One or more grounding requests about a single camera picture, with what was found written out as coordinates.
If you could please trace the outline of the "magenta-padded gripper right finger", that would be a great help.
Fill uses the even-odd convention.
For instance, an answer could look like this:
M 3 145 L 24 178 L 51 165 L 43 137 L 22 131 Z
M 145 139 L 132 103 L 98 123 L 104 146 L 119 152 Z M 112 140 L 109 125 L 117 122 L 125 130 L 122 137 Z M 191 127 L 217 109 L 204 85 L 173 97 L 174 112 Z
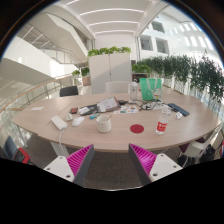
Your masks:
M 143 186 L 182 169 L 164 153 L 156 155 L 134 144 L 129 144 L 128 152 Z

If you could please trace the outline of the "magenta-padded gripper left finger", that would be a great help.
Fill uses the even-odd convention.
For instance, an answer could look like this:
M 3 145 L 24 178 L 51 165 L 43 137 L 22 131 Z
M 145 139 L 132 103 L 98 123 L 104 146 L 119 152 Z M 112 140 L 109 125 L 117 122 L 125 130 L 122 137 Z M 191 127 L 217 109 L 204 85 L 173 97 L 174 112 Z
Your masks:
M 83 186 L 93 156 L 94 145 L 90 144 L 67 157 L 58 156 L 44 170 L 78 186 Z

